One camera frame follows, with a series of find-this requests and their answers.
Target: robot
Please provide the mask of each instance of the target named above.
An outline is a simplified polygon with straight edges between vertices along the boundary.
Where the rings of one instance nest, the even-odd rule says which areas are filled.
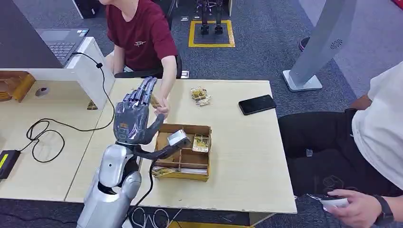
[[[121,228],[128,219],[130,203],[141,185],[137,158],[152,160],[151,172],[157,159],[168,158],[190,144],[184,131],[179,130],[168,137],[169,144],[159,151],[147,152],[141,148],[141,144],[151,142],[164,120],[164,115],[159,114],[147,128],[149,103],[156,81],[156,78],[146,78],[137,90],[126,94],[123,101],[116,105],[116,142],[104,151],[101,165],[84,198],[77,228]]]
[[[208,16],[208,7],[209,0],[201,0],[201,34],[207,35],[209,33],[209,24],[207,22]],[[215,26],[215,34],[222,34],[222,26],[221,26],[221,16],[222,16],[222,0],[217,0],[217,15],[216,15],[216,26]]]

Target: speaker grille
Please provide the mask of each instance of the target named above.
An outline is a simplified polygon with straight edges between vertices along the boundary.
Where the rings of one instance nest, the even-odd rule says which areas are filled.
[[[338,49],[342,46],[343,40],[337,39],[330,44],[330,49]]]

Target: wooden box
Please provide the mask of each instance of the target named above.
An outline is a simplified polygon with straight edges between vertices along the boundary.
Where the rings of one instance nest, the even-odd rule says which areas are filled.
[[[182,178],[207,181],[210,173],[210,152],[211,152],[211,128],[209,126],[182,125],[182,124],[162,124],[155,144],[155,150],[160,150],[168,144],[167,137],[178,130],[184,130],[191,143],[186,148],[182,148],[168,159],[158,160],[155,165],[177,169],[177,172],[168,173],[160,177]],[[196,152],[192,150],[194,135],[208,135],[209,151]],[[206,169],[206,174],[184,173],[181,169]]]
[[[35,78],[26,71],[0,71],[0,101],[12,98],[21,103]]]

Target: laptop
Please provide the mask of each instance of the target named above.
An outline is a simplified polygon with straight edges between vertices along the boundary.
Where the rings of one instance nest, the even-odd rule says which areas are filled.
[[[77,51],[83,42],[88,29],[36,29],[36,31],[55,57],[65,66],[71,54]]]

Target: laptop keyboard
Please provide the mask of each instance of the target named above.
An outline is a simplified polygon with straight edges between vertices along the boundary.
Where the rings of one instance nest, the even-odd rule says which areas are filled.
[[[69,57],[68,54],[73,49],[76,43],[71,42],[54,42],[54,43],[47,43],[49,49],[53,52],[53,54],[59,60],[62,60],[66,57]]]

